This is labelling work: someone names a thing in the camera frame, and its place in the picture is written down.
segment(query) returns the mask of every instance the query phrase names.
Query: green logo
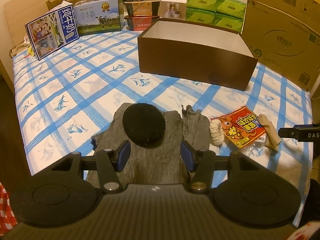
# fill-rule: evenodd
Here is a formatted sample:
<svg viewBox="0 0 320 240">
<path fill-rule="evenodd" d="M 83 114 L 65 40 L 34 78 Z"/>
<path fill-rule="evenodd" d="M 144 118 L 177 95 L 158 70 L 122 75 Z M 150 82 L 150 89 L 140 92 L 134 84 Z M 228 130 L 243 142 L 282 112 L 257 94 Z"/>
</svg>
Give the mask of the green logo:
<svg viewBox="0 0 320 240">
<path fill-rule="evenodd" d="M 253 52 L 257 55 L 257 57 L 262 56 L 262 51 L 260 49 L 255 49 Z"/>
<path fill-rule="evenodd" d="M 313 36 L 312 34 L 310 34 L 309 41 L 315 42 L 315 40 L 316 40 L 316 36 Z"/>
</svg>

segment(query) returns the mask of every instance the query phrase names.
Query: blue milk box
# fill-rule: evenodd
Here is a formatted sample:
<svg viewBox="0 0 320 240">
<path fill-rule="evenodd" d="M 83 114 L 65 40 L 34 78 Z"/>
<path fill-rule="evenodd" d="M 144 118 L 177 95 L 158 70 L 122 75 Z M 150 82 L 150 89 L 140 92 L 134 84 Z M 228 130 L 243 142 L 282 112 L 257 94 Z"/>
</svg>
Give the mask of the blue milk box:
<svg viewBox="0 0 320 240">
<path fill-rule="evenodd" d="M 71 5 L 48 12 L 25 27 L 38 60 L 79 39 Z"/>
<path fill-rule="evenodd" d="M 119 32 L 124 26 L 122 0 L 93 0 L 73 7 L 80 36 Z"/>
</svg>

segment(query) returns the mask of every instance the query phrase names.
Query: metal screw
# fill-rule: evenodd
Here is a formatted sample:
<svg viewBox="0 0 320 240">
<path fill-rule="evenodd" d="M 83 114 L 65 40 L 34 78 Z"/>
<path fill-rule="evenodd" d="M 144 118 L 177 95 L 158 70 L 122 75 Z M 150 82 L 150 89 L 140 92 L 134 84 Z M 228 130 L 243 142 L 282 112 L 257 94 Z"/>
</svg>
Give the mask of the metal screw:
<svg viewBox="0 0 320 240">
<path fill-rule="evenodd" d="M 107 182 L 103 185 L 106 190 L 116 190 L 120 187 L 120 185 L 116 182 Z"/>
<path fill-rule="evenodd" d="M 204 182 L 194 182 L 192 183 L 191 187 L 194 190 L 204 190 L 207 188 L 207 184 L 205 184 Z"/>
</svg>

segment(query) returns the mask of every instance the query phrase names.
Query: blue and white tablecloth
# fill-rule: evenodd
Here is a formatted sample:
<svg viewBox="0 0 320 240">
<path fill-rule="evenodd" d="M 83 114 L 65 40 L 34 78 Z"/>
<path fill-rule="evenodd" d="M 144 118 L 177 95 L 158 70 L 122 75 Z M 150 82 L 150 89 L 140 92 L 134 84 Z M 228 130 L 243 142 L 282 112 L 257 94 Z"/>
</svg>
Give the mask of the blue and white tablecloth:
<svg viewBox="0 0 320 240">
<path fill-rule="evenodd" d="M 180 114 L 181 105 L 189 104 L 208 117 L 246 105 L 255 114 L 265 114 L 277 129 L 312 122 L 309 93 L 259 63 L 244 92 L 140 73 L 140 33 L 125 28 L 84 36 L 41 61 L 26 57 L 26 52 L 13 59 L 16 106 L 32 174 L 72 151 L 93 154 L 90 137 L 108 128 L 124 102 L 151 103 Z M 284 139 L 277 154 L 255 148 L 251 155 L 300 191 L 302 204 L 295 225 L 309 191 L 312 147 Z M 224 144 L 219 154 L 229 155 L 231 150 Z M 213 187 L 226 178 L 226 171 L 216 171 Z"/>
</svg>

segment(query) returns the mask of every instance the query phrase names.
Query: cream fuzzy hair tie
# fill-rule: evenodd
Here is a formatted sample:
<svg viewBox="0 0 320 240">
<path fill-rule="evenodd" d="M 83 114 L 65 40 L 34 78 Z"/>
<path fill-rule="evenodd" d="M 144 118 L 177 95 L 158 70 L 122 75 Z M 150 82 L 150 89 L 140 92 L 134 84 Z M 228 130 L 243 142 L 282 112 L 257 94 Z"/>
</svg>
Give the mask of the cream fuzzy hair tie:
<svg viewBox="0 0 320 240">
<path fill-rule="evenodd" d="M 224 133 L 222 125 L 219 119 L 213 119 L 210 121 L 210 135 L 212 138 L 212 143 L 214 145 L 221 145 L 224 141 Z"/>
</svg>

